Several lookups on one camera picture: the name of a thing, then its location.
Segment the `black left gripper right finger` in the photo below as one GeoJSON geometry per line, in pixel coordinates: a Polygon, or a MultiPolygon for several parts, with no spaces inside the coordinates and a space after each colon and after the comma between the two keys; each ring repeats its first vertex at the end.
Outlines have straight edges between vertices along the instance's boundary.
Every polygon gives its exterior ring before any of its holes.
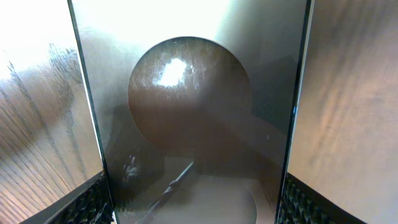
{"type": "Polygon", "coordinates": [[[278,208],[276,224],[364,224],[290,173],[278,208]]]}

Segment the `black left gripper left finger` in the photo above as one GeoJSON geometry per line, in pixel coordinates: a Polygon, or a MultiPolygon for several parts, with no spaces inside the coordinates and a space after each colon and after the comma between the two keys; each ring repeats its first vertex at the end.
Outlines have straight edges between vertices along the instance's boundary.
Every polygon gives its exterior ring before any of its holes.
{"type": "Polygon", "coordinates": [[[23,221],[53,224],[114,223],[114,208],[103,171],[51,206],[23,221]]]}

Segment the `Galaxy S25 Ultra smartphone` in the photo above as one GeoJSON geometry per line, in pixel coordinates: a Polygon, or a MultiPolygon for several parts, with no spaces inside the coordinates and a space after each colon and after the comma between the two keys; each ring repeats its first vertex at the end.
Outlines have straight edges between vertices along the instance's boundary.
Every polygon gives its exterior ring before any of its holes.
{"type": "Polygon", "coordinates": [[[313,1],[70,1],[117,223],[277,223],[313,1]]]}

